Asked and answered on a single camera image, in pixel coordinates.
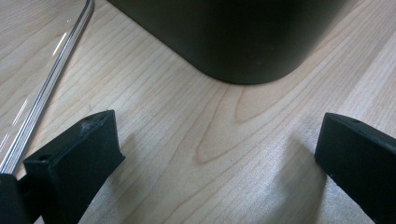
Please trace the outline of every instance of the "black plastic piece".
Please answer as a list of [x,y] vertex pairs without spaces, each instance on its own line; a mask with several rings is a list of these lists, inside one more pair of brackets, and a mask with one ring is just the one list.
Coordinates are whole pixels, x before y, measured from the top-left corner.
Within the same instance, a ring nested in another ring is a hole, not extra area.
[[18,186],[13,176],[12,186],[3,190],[4,185],[0,185],[1,195],[13,190],[11,198],[16,199],[15,206],[4,205],[15,213],[7,214],[2,207],[0,223],[28,223],[3,219],[16,214],[29,222],[41,215],[47,224],[77,224],[123,160],[113,110],[80,120],[24,160],[27,175]]
[[375,223],[396,223],[396,139],[327,113],[315,159]]
[[189,63],[236,84],[281,78],[347,0],[108,0]]
[[18,182],[13,175],[0,175],[0,223],[29,223]]

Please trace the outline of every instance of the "wooden table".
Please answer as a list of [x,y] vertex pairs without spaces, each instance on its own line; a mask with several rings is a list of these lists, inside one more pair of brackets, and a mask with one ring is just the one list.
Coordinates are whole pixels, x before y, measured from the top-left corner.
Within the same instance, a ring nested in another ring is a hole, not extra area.
[[30,153],[115,109],[126,160],[81,223],[372,223],[313,153],[325,112],[396,136],[395,12],[361,0],[294,72],[236,86],[97,0]]

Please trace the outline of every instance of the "light wood surface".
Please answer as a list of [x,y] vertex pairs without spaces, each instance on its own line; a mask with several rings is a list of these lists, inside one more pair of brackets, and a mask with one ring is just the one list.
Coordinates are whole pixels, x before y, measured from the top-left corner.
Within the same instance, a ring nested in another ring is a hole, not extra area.
[[395,12],[361,0],[290,75],[236,86],[97,0],[31,152],[116,110],[126,160],[81,223],[372,223],[313,153],[325,112],[396,136]]

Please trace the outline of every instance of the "wood grain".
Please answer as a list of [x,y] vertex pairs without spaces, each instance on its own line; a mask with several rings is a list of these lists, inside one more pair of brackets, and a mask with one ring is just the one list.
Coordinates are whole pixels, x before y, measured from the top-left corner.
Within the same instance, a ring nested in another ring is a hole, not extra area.
[[395,11],[361,0],[294,72],[235,86],[98,0],[31,151],[116,110],[126,161],[81,223],[372,223],[313,153],[325,112],[396,136]]

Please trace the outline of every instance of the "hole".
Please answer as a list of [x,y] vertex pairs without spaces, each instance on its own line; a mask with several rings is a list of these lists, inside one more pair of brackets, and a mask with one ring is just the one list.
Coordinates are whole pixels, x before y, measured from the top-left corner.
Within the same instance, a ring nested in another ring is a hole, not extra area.
[[47,161],[50,158],[50,155],[42,155],[38,157],[39,161]]

